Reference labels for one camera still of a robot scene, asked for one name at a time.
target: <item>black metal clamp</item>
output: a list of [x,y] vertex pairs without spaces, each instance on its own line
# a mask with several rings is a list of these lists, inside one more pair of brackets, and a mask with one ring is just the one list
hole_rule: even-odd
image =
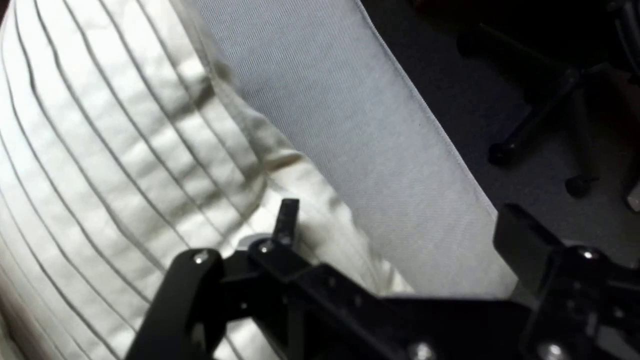
[[635,271],[593,249],[566,249],[521,208],[507,206],[495,249],[538,309],[510,301],[376,299],[294,251],[297,202],[276,231],[221,261],[188,251],[170,267],[127,360],[210,360],[226,324],[254,319],[279,359],[372,360],[612,360],[599,327],[640,344]]

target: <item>chair wheel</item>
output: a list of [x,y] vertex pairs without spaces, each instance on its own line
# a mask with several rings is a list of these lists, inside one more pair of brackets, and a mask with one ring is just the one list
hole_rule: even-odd
[[586,176],[573,176],[570,180],[566,180],[566,192],[571,197],[571,198],[584,198],[591,192],[591,179],[586,179]]
[[515,152],[505,148],[503,145],[491,145],[487,150],[487,162],[493,166],[507,166],[513,164]]

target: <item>striped cushion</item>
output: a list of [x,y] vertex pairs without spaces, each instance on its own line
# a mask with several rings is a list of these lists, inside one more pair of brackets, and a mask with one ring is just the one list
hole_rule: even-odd
[[[13,0],[0,56],[0,299],[26,359],[122,359],[172,258],[301,200],[300,252],[404,288],[170,0]],[[257,349],[234,332],[226,349]]]

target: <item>office chair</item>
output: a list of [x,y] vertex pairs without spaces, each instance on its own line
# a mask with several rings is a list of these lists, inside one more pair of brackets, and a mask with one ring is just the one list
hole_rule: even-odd
[[609,66],[640,76],[640,26],[635,0],[530,4],[502,3],[505,11],[457,38],[462,56],[490,56],[515,72],[541,79],[538,98],[521,123],[490,146],[490,162],[517,162],[535,135],[554,123],[554,112],[568,110],[562,124],[571,136],[579,172],[566,180],[573,198],[589,194],[598,180],[593,138],[588,127],[586,90]]

